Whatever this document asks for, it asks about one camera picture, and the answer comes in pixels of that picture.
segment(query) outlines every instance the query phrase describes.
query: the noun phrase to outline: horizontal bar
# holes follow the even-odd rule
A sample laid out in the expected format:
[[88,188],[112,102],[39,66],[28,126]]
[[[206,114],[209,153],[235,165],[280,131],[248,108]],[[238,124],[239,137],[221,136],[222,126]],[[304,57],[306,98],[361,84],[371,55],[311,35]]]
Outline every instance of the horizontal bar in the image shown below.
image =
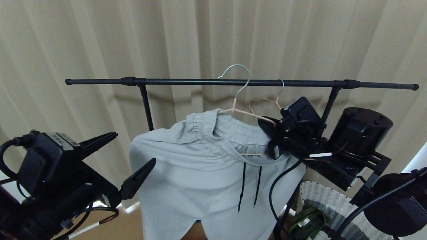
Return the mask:
[[[136,85],[222,85],[243,86],[246,79],[144,79],[125,77],[122,79],[66,79],[67,85],[76,84],[123,84]],[[287,87],[340,87],[340,88],[395,88],[417,90],[418,84],[400,84],[383,82],[359,82],[356,80],[314,81],[314,80],[283,80]],[[281,80],[250,80],[249,86],[282,86]]]

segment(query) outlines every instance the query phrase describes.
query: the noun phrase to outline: white wicker basket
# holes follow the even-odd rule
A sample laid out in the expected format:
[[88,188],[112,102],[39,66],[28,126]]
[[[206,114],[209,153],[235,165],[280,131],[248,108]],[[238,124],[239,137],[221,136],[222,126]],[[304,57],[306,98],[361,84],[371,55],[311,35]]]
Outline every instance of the white wicker basket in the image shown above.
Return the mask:
[[[314,205],[330,217],[328,226],[337,230],[344,219],[357,208],[357,206],[350,203],[350,200],[346,195],[330,187],[325,187],[312,181],[305,181],[300,185],[297,212],[302,209],[302,205]],[[386,235],[372,226],[364,213],[359,214],[347,226],[341,236],[346,240],[393,240],[392,236]],[[314,238],[314,240],[329,239],[330,237],[323,231],[320,231]]]

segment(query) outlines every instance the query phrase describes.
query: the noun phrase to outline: drawstring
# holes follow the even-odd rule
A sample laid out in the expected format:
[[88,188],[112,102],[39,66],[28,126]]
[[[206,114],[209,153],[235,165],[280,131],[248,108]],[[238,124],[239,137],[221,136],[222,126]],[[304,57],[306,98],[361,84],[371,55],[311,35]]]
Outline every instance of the drawstring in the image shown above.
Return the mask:
[[[258,192],[260,190],[261,171],[262,171],[262,169],[263,169],[263,167],[260,167],[260,171],[259,171],[259,174],[258,174],[257,192],[255,194],[254,208],[255,208],[255,205],[257,204]],[[238,213],[240,212],[240,204],[242,203],[243,191],[245,190],[245,174],[246,174],[246,162],[243,163],[242,192],[240,193],[239,207],[238,207],[238,210],[237,210]]]
[[263,167],[260,167],[260,173],[258,174],[258,184],[257,184],[257,193],[255,194],[254,208],[257,203],[258,191],[260,190],[260,181],[261,181],[261,170]]
[[243,190],[245,189],[245,173],[246,173],[246,162],[244,162],[244,163],[243,163],[242,192],[240,193],[239,208],[238,208],[238,210],[237,210],[237,213],[239,213],[239,212],[240,212],[240,204],[242,203]]

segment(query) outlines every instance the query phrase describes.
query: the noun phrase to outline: beige curtain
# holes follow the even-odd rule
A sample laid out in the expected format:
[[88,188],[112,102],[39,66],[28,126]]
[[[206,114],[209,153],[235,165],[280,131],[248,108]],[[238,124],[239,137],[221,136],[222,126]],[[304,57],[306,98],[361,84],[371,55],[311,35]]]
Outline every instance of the beige curtain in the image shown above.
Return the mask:
[[[327,122],[326,137],[348,106],[391,118],[378,151],[393,159],[387,173],[400,172],[427,141],[426,9],[424,0],[1,1],[0,141],[31,129],[66,132],[77,141],[116,131],[118,138],[85,162],[120,186],[131,173],[131,140],[148,131],[139,89],[64,80],[210,79],[240,63],[254,79],[418,83],[418,91],[342,90]],[[246,78],[242,69],[228,74]],[[155,128],[229,108],[238,89],[148,86]],[[248,87],[239,107],[280,90]],[[288,87],[280,104],[306,96],[321,114],[329,90]],[[253,109],[280,117],[268,102]],[[250,116],[234,116],[256,125]],[[17,170],[24,154],[8,150],[7,164]],[[311,172],[306,177],[324,182]]]

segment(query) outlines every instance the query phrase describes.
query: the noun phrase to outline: green cloth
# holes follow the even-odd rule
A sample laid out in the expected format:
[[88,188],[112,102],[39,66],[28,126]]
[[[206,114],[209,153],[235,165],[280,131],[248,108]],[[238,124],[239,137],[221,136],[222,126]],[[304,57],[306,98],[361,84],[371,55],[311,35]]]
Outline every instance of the green cloth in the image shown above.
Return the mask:
[[292,218],[291,235],[295,240],[314,239],[323,226],[330,221],[322,211],[313,205],[304,205],[302,211]]

